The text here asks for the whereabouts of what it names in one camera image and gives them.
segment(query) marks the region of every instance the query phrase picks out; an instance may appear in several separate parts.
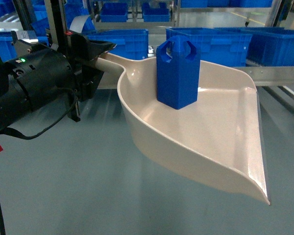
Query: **dustpan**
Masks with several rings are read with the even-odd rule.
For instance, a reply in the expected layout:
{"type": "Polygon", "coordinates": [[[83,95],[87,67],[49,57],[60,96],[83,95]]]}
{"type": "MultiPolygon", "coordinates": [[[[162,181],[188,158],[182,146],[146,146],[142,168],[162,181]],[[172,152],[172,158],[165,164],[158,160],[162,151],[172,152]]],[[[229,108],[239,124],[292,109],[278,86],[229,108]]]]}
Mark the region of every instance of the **dustpan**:
{"type": "Polygon", "coordinates": [[[270,204],[258,95],[246,73],[202,61],[198,101],[175,110],[157,101],[156,58],[106,54],[98,64],[108,71],[104,87],[119,80],[125,117],[143,154],[190,180],[270,204]]]}

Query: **gray floor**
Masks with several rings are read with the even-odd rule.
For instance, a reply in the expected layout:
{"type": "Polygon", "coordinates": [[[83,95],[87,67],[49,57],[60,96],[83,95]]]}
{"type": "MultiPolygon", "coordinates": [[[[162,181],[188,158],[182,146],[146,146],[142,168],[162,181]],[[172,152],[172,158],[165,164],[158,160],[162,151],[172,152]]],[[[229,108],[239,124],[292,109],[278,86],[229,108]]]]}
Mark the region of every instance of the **gray floor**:
{"type": "MultiPolygon", "coordinates": [[[[132,142],[117,92],[98,91],[79,123],[65,118],[33,141],[0,136],[7,234],[294,235],[294,116],[261,88],[259,97],[272,206],[151,162],[132,142]]],[[[34,134],[63,110],[54,102],[14,127],[34,134]]]]}

